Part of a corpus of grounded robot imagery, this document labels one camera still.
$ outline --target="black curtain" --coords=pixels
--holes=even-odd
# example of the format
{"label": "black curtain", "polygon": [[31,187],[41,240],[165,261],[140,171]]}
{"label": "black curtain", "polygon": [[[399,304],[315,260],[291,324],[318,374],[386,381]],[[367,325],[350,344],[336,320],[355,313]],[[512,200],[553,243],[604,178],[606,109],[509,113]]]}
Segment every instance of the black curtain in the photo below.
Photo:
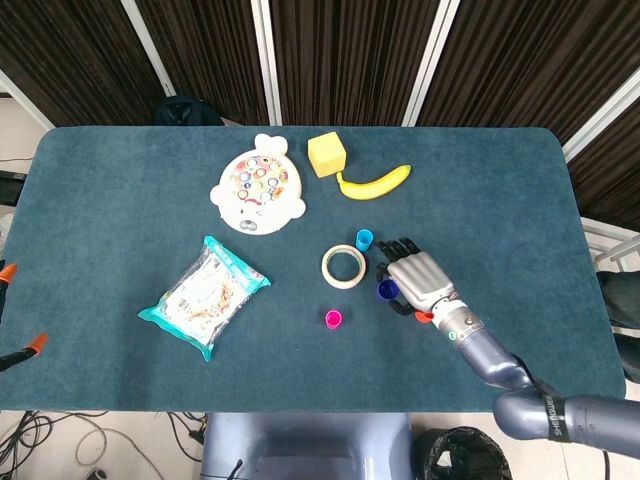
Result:
{"label": "black curtain", "polygon": [[569,163],[569,172],[583,216],[640,232],[640,100]]}
{"label": "black curtain", "polygon": [[437,0],[271,0],[284,124],[400,125]]}
{"label": "black curtain", "polygon": [[164,98],[119,0],[0,2],[0,68],[56,126],[150,124]]}
{"label": "black curtain", "polygon": [[138,0],[178,93],[244,125],[268,125],[249,0]]}
{"label": "black curtain", "polygon": [[568,140],[640,66],[637,0],[462,1],[418,125]]}

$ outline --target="blue cup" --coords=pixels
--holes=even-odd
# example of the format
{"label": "blue cup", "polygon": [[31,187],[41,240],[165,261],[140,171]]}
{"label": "blue cup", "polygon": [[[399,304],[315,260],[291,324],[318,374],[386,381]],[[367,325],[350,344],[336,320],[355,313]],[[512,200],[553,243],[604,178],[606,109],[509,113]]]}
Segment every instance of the blue cup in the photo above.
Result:
{"label": "blue cup", "polygon": [[371,243],[373,242],[373,233],[371,230],[359,230],[356,234],[356,248],[361,252],[369,250]]}
{"label": "blue cup", "polygon": [[400,295],[400,289],[393,280],[383,280],[378,284],[378,297],[380,300],[388,302]]}

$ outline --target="foam cube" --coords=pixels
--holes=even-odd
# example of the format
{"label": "foam cube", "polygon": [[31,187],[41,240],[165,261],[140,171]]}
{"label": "foam cube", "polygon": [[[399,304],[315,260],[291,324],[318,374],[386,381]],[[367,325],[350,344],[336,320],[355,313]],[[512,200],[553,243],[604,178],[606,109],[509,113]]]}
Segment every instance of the foam cube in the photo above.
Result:
{"label": "foam cube", "polygon": [[318,178],[344,170],[347,152],[336,132],[326,133],[309,140],[309,160]]}

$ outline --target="small plastic cup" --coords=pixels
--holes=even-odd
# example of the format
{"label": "small plastic cup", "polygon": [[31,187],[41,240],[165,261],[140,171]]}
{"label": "small plastic cup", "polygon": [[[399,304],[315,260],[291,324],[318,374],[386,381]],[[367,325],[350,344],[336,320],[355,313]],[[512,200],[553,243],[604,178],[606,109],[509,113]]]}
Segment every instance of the small plastic cup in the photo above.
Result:
{"label": "small plastic cup", "polygon": [[356,248],[361,252],[369,250],[371,243],[373,242],[373,233],[371,230],[362,229],[356,233]]}
{"label": "small plastic cup", "polygon": [[329,310],[324,316],[324,323],[329,330],[335,330],[342,323],[342,314],[338,310]]}
{"label": "small plastic cup", "polygon": [[393,280],[383,280],[378,284],[377,292],[381,300],[388,302],[400,294],[400,289]]}

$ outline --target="plastic bag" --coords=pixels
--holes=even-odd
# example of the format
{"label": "plastic bag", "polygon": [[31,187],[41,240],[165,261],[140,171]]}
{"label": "plastic bag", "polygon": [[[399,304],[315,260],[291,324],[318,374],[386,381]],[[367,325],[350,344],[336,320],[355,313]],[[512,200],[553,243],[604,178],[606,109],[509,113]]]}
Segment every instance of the plastic bag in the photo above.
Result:
{"label": "plastic bag", "polygon": [[200,256],[180,280],[138,316],[188,341],[209,361],[213,342],[231,317],[267,285],[269,279],[207,236]]}

